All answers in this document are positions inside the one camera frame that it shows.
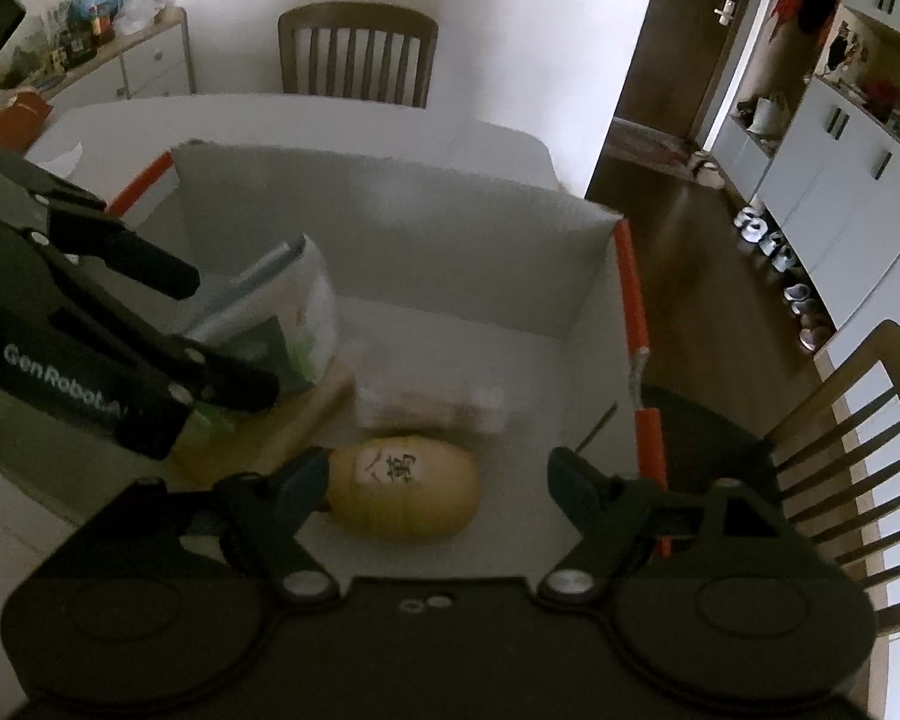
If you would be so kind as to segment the white wall cabinet unit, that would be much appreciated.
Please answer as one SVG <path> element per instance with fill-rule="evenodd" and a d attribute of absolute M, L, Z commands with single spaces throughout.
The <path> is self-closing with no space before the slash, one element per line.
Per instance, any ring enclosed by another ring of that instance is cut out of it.
<path fill-rule="evenodd" d="M 759 0 L 751 39 L 713 156 L 841 327 L 900 255 L 900 0 Z"/>

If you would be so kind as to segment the door mat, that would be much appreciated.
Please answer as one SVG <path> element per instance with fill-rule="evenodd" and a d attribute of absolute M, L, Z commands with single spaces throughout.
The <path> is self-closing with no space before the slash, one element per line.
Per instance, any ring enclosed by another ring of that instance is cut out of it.
<path fill-rule="evenodd" d="M 663 172 L 685 172 L 692 154 L 683 138 L 619 117 L 611 122 L 603 151 L 618 160 Z"/>

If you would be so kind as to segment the red paper bag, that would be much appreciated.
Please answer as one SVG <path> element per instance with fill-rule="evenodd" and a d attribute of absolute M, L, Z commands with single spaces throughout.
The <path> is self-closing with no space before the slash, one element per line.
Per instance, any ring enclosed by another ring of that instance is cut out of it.
<path fill-rule="evenodd" d="M 40 94 L 22 91 L 0 112 L 0 146 L 25 156 L 40 137 L 53 106 Z"/>

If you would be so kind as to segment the wooden chair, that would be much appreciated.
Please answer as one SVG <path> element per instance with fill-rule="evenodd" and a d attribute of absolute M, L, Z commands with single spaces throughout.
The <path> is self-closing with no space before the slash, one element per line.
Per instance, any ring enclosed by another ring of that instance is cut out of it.
<path fill-rule="evenodd" d="M 662 387 L 642 388 L 660 411 L 667 481 L 702 493 L 740 481 L 798 533 L 862 582 L 878 632 L 900 633 L 900 325 L 878 323 L 850 356 L 769 433 L 755 436 Z"/>
<path fill-rule="evenodd" d="M 278 18 L 283 91 L 425 109 L 438 40 L 437 21 L 412 8 L 302 5 Z"/>

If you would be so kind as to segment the far wooden chair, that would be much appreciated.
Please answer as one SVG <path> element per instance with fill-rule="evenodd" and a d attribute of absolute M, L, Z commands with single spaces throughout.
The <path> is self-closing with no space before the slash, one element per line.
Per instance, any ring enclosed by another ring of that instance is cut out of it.
<path fill-rule="evenodd" d="M 438 40 L 437 21 L 412 8 L 302 5 L 278 18 L 283 91 L 425 109 Z"/>

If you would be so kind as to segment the red cardboard box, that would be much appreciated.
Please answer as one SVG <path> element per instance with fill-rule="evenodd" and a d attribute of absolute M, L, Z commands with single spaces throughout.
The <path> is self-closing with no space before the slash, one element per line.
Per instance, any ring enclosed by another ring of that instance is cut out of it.
<path fill-rule="evenodd" d="M 541 580 L 578 540 L 546 488 L 549 450 L 582 444 L 602 472 L 637 470 L 616 216 L 520 182 L 356 154 L 193 142 L 172 161 L 178 185 L 137 219 L 206 288 L 303 232 L 328 263 L 361 379 L 504 394 L 504 431 L 471 439 L 482 493 L 463 532 L 388 546 L 317 515 L 304 546 L 343 580 Z"/>

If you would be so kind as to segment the white paper sheet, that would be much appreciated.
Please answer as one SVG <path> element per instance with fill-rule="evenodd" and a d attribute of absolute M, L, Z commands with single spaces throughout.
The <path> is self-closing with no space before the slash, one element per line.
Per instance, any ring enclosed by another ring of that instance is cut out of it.
<path fill-rule="evenodd" d="M 40 161 L 38 167 L 43 171 L 50 172 L 57 179 L 69 179 L 76 171 L 76 167 L 79 166 L 82 154 L 84 154 L 82 143 L 77 142 L 73 148 L 58 154 L 51 160 Z"/>

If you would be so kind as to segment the tan sponge block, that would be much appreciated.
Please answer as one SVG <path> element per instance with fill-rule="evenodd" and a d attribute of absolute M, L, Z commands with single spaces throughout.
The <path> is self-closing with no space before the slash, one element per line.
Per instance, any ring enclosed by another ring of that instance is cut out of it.
<path fill-rule="evenodd" d="M 310 445 L 352 394 L 354 372 L 334 358 L 317 387 L 306 394 L 283 398 L 266 415 L 240 422 L 225 436 L 180 440 L 170 461 L 187 488 L 195 491 L 240 473 L 272 475 Z"/>

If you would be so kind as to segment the white sideboard cabinet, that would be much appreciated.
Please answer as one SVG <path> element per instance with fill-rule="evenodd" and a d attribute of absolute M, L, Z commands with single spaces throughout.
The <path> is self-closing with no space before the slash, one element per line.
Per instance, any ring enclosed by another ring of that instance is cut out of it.
<path fill-rule="evenodd" d="M 167 7 L 152 25 L 118 36 L 40 96 L 55 114 L 94 104 L 188 96 L 196 91 L 187 12 Z"/>

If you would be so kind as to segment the dark entrance door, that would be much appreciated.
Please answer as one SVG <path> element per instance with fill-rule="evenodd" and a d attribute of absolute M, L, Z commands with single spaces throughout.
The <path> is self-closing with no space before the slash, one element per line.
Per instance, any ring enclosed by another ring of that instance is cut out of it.
<path fill-rule="evenodd" d="M 731 34 L 717 15 L 724 5 L 725 0 L 650 0 L 616 119 L 673 137 L 691 133 Z"/>

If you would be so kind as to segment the right wooden chair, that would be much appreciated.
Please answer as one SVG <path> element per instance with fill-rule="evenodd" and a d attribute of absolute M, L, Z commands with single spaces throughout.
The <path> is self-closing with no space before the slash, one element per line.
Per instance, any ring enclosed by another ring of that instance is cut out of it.
<path fill-rule="evenodd" d="M 740 481 L 798 533 L 862 582 L 878 632 L 900 633 L 900 325 L 878 323 L 850 356 L 769 433 L 755 436 L 662 387 L 642 388 L 660 411 L 667 481 L 702 493 Z"/>

